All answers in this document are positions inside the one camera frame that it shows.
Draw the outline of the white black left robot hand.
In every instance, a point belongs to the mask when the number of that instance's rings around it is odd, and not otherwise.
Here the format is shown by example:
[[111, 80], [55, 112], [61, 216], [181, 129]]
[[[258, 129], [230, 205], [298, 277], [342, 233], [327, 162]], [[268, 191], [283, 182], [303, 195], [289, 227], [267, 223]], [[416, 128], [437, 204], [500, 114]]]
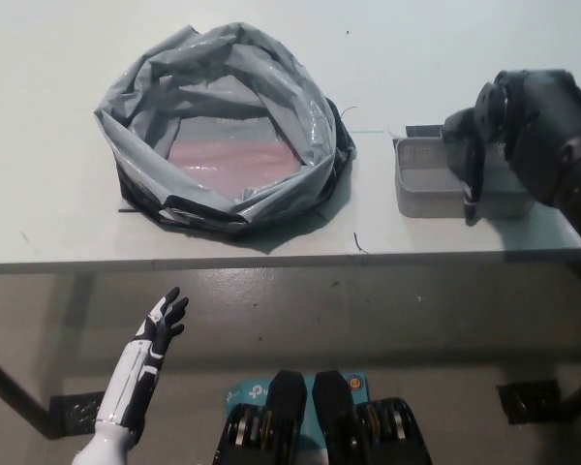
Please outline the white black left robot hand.
[[110, 377], [97, 422], [139, 431], [151, 402], [171, 340], [184, 330], [189, 298], [172, 288], [145, 316], [125, 346]]

